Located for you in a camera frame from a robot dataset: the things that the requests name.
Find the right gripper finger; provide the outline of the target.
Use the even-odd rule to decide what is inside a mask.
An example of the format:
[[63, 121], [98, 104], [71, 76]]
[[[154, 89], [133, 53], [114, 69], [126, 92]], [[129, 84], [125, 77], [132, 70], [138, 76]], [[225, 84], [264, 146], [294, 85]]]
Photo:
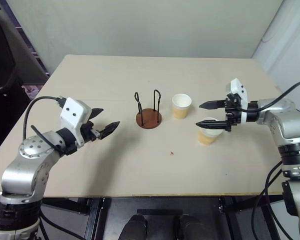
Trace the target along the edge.
[[217, 120], [203, 120], [196, 123], [196, 126], [203, 129], [210, 130], [225, 130], [226, 129], [226, 121], [217, 121]]
[[202, 108], [202, 109], [206, 109], [206, 110], [216, 110], [216, 109], [221, 109], [221, 108], [224, 108], [225, 107], [225, 103], [226, 103], [226, 100], [211, 100], [211, 101], [206, 101], [202, 104], [199, 105], [199, 108]]

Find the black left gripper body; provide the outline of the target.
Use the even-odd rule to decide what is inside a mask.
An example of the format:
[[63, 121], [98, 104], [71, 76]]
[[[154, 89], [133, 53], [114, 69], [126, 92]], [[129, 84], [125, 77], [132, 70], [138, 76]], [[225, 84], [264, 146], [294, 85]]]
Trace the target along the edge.
[[87, 142], [93, 142], [96, 139], [100, 139], [101, 133], [93, 128], [94, 123], [91, 121], [88, 121], [87, 123], [84, 123], [80, 127], [80, 132], [83, 137], [84, 143]]

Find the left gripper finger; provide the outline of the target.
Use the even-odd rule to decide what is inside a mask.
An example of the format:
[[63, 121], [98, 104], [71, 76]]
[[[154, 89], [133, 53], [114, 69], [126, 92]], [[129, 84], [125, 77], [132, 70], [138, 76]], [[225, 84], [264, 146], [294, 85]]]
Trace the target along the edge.
[[119, 124], [120, 124], [120, 121], [116, 121], [116, 122], [112, 122], [112, 123], [108, 124], [103, 130], [101, 130], [99, 132], [100, 133], [99, 138], [104, 139], [107, 136], [109, 136], [110, 134], [112, 134], [117, 129]]
[[92, 111], [91, 111], [91, 114], [89, 116], [89, 119], [93, 119], [95, 117], [97, 117], [101, 112], [103, 112], [104, 109], [102, 108], [93, 108]]

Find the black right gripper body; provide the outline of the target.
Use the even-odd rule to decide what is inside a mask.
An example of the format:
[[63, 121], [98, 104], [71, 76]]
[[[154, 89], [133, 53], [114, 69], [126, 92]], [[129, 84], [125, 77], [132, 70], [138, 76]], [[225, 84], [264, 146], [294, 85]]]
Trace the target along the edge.
[[234, 96], [233, 99], [225, 99], [225, 113], [226, 113], [226, 128], [227, 132], [232, 131], [233, 126], [241, 123], [241, 112], [238, 108], [241, 107], [241, 99]]

